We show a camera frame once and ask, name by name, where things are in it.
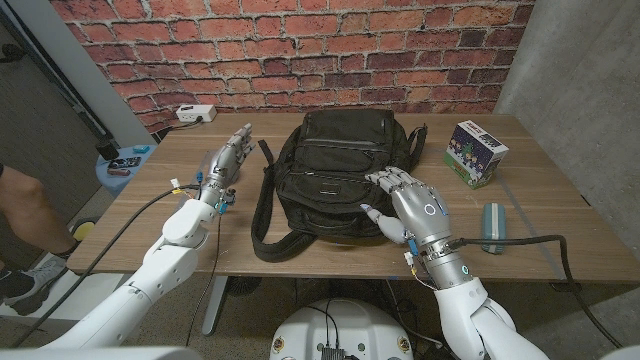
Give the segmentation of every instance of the table leg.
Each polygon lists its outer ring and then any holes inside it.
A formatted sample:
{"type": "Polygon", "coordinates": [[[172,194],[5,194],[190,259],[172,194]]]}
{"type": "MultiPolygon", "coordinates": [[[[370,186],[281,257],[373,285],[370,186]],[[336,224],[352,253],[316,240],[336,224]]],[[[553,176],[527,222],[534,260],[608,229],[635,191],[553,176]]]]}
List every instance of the table leg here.
{"type": "Polygon", "coordinates": [[[204,322],[202,323],[202,334],[205,336],[213,335],[213,332],[216,330],[216,323],[222,310],[224,290],[227,286],[228,279],[228,276],[216,276],[213,279],[213,288],[211,289],[207,312],[204,315],[204,322]]]}

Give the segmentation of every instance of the gray wall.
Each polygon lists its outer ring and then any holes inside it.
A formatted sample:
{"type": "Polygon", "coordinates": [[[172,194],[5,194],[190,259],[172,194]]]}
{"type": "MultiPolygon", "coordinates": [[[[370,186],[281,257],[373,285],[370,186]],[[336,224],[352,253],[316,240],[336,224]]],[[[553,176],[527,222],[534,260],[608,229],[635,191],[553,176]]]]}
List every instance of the gray wall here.
{"type": "Polygon", "coordinates": [[[640,259],[640,2],[538,0],[494,113],[513,114],[640,259]]]}

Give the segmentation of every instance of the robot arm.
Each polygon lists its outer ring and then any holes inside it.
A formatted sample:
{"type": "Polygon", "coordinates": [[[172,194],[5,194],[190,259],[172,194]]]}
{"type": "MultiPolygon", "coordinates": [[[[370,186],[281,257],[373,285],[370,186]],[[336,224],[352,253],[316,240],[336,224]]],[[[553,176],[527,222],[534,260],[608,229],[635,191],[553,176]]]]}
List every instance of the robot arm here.
{"type": "Polygon", "coordinates": [[[202,223],[212,222],[234,203],[234,191],[226,189],[254,148],[250,140],[251,124],[247,124],[214,155],[200,200],[188,200],[165,222],[162,236],[147,251],[140,269],[71,330],[42,349],[119,345],[155,302],[193,274],[197,252],[209,236],[202,223]]]}
{"type": "Polygon", "coordinates": [[[488,298],[480,279],[447,246],[449,209],[438,191],[394,167],[366,178],[391,195],[399,219],[362,207],[383,234],[396,243],[409,242],[411,255],[423,259],[437,287],[442,332],[453,352],[462,360],[482,360],[486,352],[495,360],[548,360],[516,332],[509,314],[488,298]]]}

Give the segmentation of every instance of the black backpack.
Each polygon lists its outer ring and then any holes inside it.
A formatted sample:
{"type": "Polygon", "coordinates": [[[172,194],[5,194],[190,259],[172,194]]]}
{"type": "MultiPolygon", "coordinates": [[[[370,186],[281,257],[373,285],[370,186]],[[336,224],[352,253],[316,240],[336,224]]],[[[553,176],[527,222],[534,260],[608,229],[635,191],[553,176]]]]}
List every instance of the black backpack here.
{"type": "Polygon", "coordinates": [[[251,224],[258,258],[277,262],[306,249],[319,235],[368,237],[380,229],[360,208],[366,203],[394,216],[391,197],[364,175],[396,166],[407,172],[416,164],[427,127],[407,139],[391,110],[320,110],[306,114],[282,147],[278,160],[264,140],[269,166],[264,169],[260,199],[251,224]],[[415,149],[410,153],[411,144],[415,149]],[[271,223],[273,190],[293,229],[281,241],[263,243],[271,223]]]}

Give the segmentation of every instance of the silver robotic hand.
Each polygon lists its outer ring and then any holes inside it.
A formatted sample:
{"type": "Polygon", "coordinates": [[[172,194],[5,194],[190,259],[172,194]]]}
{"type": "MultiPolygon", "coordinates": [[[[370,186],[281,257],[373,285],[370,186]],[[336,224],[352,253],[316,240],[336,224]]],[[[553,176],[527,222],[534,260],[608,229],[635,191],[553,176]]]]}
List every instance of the silver robotic hand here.
{"type": "Polygon", "coordinates": [[[392,241],[403,243],[415,238],[422,246],[451,236],[447,204],[434,187],[390,166],[365,178],[391,195],[399,221],[382,216],[366,204],[363,208],[392,241]]]}

